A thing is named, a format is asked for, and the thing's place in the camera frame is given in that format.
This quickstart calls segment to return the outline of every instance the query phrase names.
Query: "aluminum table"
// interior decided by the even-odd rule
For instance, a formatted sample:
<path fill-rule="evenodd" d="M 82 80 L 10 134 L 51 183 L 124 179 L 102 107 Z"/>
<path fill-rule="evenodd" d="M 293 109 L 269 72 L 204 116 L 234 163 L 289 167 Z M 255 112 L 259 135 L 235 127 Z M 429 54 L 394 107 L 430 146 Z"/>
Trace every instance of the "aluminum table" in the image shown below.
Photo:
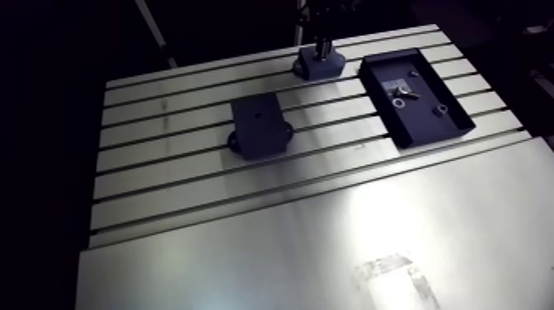
<path fill-rule="evenodd" d="M 108 82 L 77 309 L 554 308 L 554 154 L 434 25 Z M 477 127 L 399 150 L 356 78 L 419 48 Z M 224 147 L 228 101 L 277 92 L 286 154 Z"/>

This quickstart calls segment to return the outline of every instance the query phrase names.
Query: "black box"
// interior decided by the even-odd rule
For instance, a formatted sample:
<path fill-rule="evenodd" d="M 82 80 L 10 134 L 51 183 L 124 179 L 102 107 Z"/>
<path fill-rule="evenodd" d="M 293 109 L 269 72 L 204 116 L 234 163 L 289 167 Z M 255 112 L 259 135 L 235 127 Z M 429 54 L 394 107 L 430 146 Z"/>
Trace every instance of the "black box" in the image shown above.
<path fill-rule="evenodd" d="M 249 96 L 231 102 L 235 132 L 229 147 L 246 160 L 283 153 L 292 138 L 274 93 Z"/>
<path fill-rule="evenodd" d="M 475 128 L 418 49 L 366 56 L 359 79 L 399 148 L 459 137 Z"/>

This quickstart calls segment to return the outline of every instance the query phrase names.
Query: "black tray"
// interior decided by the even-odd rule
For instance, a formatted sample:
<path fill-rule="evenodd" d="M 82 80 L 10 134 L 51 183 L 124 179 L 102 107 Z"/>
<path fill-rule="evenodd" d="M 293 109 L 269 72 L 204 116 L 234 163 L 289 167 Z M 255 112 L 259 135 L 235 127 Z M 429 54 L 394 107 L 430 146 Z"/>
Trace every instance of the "black tray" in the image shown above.
<path fill-rule="evenodd" d="M 366 56 L 359 79 L 399 148 L 459 137 L 475 128 L 418 49 Z M 409 94 L 395 95 L 398 87 Z"/>

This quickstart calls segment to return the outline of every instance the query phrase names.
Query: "metal plate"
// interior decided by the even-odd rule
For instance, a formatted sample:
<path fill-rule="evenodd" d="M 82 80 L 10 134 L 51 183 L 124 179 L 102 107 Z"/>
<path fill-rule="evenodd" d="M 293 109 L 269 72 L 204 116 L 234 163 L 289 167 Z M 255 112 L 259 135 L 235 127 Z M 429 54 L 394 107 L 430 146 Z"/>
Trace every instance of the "metal plate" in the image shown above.
<path fill-rule="evenodd" d="M 85 251 L 76 308 L 549 310 L 552 184 L 536 139 Z"/>
<path fill-rule="evenodd" d="M 348 63 L 340 78 L 328 81 L 305 82 L 289 73 L 294 48 L 110 83 L 92 207 L 93 239 L 140 237 L 137 232 L 228 216 L 233 206 L 258 209 L 332 190 L 323 184 L 340 186 L 344 182 L 337 178 L 353 171 L 364 175 L 403 167 L 404 161 L 430 152 L 436 153 L 430 158 L 443 161 L 528 138 L 516 132 L 521 124 L 436 26 L 349 38 L 336 46 Z M 356 78 L 359 60 L 412 47 L 421 47 L 480 124 L 476 133 L 410 152 L 398 151 L 387 138 Z M 228 101 L 273 91 L 284 118 L 297 130 L 289 152 L 260 162 L 239 160 L 224 148 L 233 129 Z"/>

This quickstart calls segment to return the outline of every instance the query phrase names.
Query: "dark background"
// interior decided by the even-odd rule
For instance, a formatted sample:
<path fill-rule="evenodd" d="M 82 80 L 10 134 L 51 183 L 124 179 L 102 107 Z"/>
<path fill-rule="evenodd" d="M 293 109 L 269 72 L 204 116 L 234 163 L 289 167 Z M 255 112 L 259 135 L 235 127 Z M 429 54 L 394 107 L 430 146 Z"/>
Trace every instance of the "dark background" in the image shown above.
<path fill-rule="evenodd" d="M 18 308 L 74 308 L 107 80 L 167 69 L 164 53 L 183 66 L 293 44 L 294 0 L 147 4 L 165 52 L 134 1 L 2 5 L 2 248 Z M 554 103 L 529 77 L 552 61 L 552 34 L 522 35 L 552 15 L 541 1 L 362 1 L 339 36 L 437 23 L 531 134 L 552 135 Z"/>

